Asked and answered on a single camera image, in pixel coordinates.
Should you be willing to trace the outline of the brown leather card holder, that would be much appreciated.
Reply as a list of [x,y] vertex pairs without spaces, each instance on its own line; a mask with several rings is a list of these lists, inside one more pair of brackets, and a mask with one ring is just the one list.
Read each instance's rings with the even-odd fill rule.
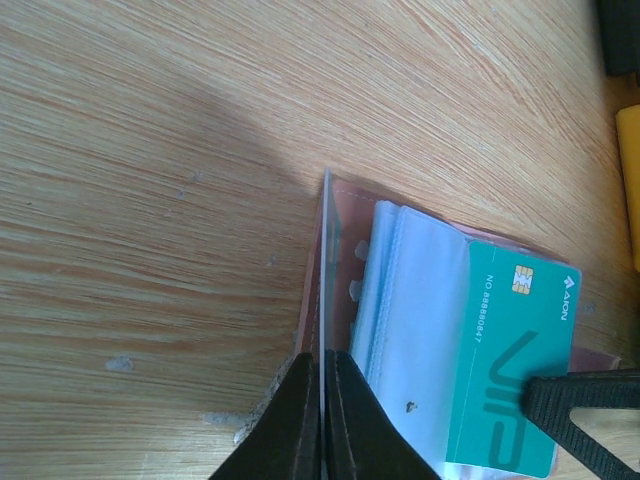
[[[444,479],[475,240],[564,263],[326,175],[296,342],[349,352],[395,429]],[[619,362],[572,339],[567,373]]]

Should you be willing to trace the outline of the yellow bin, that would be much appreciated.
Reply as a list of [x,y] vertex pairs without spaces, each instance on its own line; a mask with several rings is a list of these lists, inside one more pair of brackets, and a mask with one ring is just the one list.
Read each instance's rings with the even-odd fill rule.
[[632,251],[639,255],[639,106],[620,110],[615,117],[623,171]]

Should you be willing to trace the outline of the black bin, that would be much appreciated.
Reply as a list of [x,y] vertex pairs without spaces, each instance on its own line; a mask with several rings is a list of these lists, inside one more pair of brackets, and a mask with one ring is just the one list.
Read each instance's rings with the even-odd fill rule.
[[639,0],[597,0],[595,7],[606,74],[638,74]]

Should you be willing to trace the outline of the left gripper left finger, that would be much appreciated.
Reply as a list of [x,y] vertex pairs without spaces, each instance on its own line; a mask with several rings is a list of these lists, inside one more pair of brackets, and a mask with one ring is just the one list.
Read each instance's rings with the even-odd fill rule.
[[210,479],[318,479],[320,464],[319,366],[301,353],[254,429]]

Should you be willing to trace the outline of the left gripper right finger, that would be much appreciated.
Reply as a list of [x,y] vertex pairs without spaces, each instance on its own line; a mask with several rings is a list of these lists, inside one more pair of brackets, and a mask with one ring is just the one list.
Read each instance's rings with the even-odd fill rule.
[[436,479],[394,428],[351,355],[328,350],[326,462],[330,479]]

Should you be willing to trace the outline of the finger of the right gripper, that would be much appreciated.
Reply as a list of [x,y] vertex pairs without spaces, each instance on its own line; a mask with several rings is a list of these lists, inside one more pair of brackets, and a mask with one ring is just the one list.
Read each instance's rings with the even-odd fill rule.
[[525,417],[600,479],[637,479],[639,371],[533,377],[524,387]]

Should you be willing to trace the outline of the teal credit card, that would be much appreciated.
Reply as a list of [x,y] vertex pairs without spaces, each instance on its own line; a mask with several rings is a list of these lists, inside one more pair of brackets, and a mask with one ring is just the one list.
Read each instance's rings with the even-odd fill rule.
[[526,382],[567,374],[580,270],[475,240],[444,464],[447,479],[545,479],[556,444],[522,413]]

